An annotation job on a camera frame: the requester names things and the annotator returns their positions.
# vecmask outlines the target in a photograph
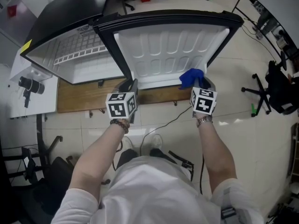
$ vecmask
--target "tiled floor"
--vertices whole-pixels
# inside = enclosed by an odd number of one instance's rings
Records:
[[[149,3],[141,3],[136,0],[129,3],[136,7],[134,12],[176,8],[222,12],[231,11],[236,1],[152,0]],[[258,13],[248,0],[242,0],[239,7],[257,21]],[[245,21],[245,26],[253,32],[248,21]],[[261,42],[278,59],[267,41],[263,39]],[[271,59],[272,56],[262,45],[239,29],[207,72],[207,77],[214,82],[218,91],[214,125],[233,154],[238,178],[256,200],[264,216],[285,188],[291,143],[290,128],[298,121],[296,113],[283,116],[273,111],[266,115],[265,111],[261,110],[257,117],[250,116],[251,103],[257,106],[258,100],[254,95],[242,93],[241,87],[257,88],[256,80],[251,78],[253,73],[257,73],[266,86],[264,76]],[[148,132],[175,119],[189,106],[188,101],[179,101],[177,106],[173,103],[142,105],[136,112],[135,124],[127,136],[138,149]],[[63,142],[56,146],[52,159],[56,156],[79,156],[109,125],[107,113],[102,114],[100,111],[93,111],[91,119],[86,118],[85,112],[54,113],[48,114],[47,117],[48,120],[43,125],[46,144],[49,145],[56,135],[62,135],[64,138]],[[195,164],[193,182],[199,189],[202,151],[191,111],[187,111],[167,127],[147,136],[145,146],[156,133],[161,134],[164,140],[163,151],[171,150]],[[106,177],[111,178],[113,175],[114,171],[110,168]],[[206,169],[202,185],[204,195],[210,197]]]

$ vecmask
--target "freezer lid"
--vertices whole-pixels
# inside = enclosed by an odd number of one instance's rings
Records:
[[[106,0],[53,0],[37,18],[26,42],[32,51],[45,42],[72,29],[86,25],[91,18],[101,17]]]
[[[243,19],[232,13],[159,10],[96,20],[95,31],[139,89],[180,84],[190,68],[206,72]]]

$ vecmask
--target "person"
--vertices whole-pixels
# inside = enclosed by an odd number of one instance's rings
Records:
[[[276,19],[272,16],[272,14],[264,8],[262,11],[260,17],[257,20],[256,26],[260,29],[262,29],[263,34],[268,34],[277,24]],[[253,26],[252,29],[256,31],[256,37],[258,40],[261,40],[263,38],[263,34],[255,27]]]
[[[137,157],[130,140],[124,139],[128,121],[117,119],[79,158],[52,224],[263,224],[237,180],[233,156],[211,116],[197,113],[196,118],[211,200],[195,189],[187,169],[163,154],[160,135],[154,135],[149,156]],[[115,177],[100,199],[101,182],[121,140]]]

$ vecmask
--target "hand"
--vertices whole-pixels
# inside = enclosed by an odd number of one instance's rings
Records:
[[[208,115],[207,115],[207,114],[200,113],[200,112],[195,112],[195,117],[196,117],[196,119],[200,119],[200,118],[205,117],[205,116],[208,116]]]

